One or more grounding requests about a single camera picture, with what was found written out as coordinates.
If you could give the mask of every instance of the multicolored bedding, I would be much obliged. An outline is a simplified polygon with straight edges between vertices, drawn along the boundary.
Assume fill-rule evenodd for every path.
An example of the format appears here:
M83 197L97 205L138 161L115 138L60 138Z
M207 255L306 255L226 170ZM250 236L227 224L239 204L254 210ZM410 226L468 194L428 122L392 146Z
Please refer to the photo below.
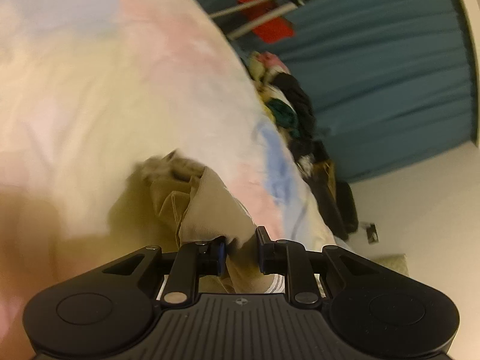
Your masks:
M154 242L153 155L214 169L273 239L334 242L194 0L0 0L0 23L0 353L35 292Z

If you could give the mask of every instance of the blue patch on bedding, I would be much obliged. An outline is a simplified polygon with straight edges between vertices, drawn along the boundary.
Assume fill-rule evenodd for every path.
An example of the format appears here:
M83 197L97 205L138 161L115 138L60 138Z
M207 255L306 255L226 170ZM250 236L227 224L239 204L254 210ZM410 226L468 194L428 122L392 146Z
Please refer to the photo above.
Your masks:
M115 27L118 0L10 0L35 35L57 28L99 33Z
M283 153L280 135L270 121L262 120L258 130L266 143L265 189L277 204L289 205L292 199L297 197L297 191L292 168Z

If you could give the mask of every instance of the silver screw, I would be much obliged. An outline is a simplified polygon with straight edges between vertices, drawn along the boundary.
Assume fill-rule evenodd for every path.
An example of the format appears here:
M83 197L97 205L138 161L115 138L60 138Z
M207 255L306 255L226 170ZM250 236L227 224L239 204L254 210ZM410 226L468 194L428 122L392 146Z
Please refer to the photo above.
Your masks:
M299 292L295 295L295 300L301 304L314 304L318 300L318 296L313 292Z
M169 292L163 297L163 300L165 302L170 303L170 304L180 304L183 303L188 299L187 295L184 294L183 292Z

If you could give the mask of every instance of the red object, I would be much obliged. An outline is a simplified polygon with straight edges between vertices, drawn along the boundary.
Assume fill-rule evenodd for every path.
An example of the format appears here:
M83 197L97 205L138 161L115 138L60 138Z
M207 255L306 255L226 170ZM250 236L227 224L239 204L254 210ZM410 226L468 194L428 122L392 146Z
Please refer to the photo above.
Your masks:
M243 4L249 1L251 0L238 0L238 3ZM277 3L274 1L267 1L266 3L256 5L255 7L244 9L242 14L245 15L249 21L252 21L266 14L268 11L275 9L277 6ZM290 22L283 17L276 17L275 19L267 21L267 23L254 28L252 32L268 44L295 35Z

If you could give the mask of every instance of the pile of clothes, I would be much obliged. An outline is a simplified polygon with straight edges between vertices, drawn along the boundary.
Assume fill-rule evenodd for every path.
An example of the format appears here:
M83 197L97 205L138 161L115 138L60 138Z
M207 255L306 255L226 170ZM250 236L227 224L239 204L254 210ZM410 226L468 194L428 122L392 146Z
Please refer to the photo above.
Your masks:
M285 64L270 52L253 52L248 71L270 120L285 140L318 211L332 233L347 240L358 228L348 183L335 178L335 165L322 142L314 141L315 116L310 98Z

